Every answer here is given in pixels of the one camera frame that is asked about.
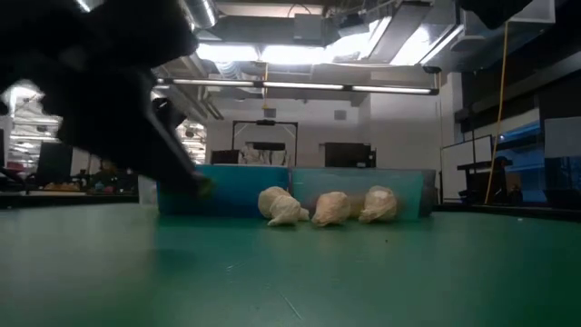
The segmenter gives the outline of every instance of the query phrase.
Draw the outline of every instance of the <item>table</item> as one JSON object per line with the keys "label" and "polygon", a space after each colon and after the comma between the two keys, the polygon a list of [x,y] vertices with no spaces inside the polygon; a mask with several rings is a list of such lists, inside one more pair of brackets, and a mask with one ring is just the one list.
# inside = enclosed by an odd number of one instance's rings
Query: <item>table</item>
{"label": "table", "polygon": [[581,224],[271,229],[137,204],[0,212],[8,326],[579,326]]}

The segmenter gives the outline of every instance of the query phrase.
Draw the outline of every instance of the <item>green table surface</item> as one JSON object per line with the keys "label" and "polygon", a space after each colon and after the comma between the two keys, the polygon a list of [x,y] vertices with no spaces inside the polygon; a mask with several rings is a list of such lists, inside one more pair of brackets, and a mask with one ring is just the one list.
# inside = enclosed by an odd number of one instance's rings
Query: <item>green table surface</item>
{"label": "green table surface", "polygon": [[0,213],[0,326],[581,326],[581,224]]}

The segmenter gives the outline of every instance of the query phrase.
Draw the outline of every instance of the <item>metal frame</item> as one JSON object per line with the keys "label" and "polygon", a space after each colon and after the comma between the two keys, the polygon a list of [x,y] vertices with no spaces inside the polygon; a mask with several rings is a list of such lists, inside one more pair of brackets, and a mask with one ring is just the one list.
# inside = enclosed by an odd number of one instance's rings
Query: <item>metal frame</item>
{"label": "metal frame", "polygon": [[299,123],[297,122],[275,122],[275,121],[267,121],[270,122],[272,124],[261,124],[261,122],[264,121],[243,121],[243,120],[235,120],[232,121],[232,141],[231,141],[231,149],[232,150],[236,150],[234,149],[234,140],[236,138],[236,125],[237,124],[256,124],[258,126],[276,126],[277,124],[286,124],[286,125],[292,125],[294,126],[295,130],[296,130],[296,134],[294,135],[294,166],[297,166],[297,158],[299,157]]}

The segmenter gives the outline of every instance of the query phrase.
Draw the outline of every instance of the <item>ceiling pipe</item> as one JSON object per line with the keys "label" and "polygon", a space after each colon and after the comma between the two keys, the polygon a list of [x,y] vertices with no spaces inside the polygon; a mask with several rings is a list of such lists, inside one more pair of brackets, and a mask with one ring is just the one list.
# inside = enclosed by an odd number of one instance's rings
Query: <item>ceiling pipe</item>
{"label": "ceiling pipe", "polygon": [[185,12],[195,28],[208,29],[218,23],[218,8],[212,0],[183,0]]}

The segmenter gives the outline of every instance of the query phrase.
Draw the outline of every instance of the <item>translucent blue container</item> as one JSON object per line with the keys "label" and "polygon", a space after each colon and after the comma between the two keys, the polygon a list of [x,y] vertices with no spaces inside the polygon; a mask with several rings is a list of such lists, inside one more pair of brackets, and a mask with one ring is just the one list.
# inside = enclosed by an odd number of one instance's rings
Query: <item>translucent blue container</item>
{"label": "translucent blue container", "polygon": [[295,199],[315,213],[319,195],[344,192],[364,198],[372,186],[390,188],[398,199],[398,220],[417,220],[424,175],[421,171],[357,168],[295,168],[291,174]]}
{"label": "translucent blue container", "polygon": [[158,184],[158,204],[162,214],[258,218],[258,195],[271,186],[285,190],[289,186],[289,170],[283,167],[198,165],[196,169],[214,183],[208,199],[167,193]]}

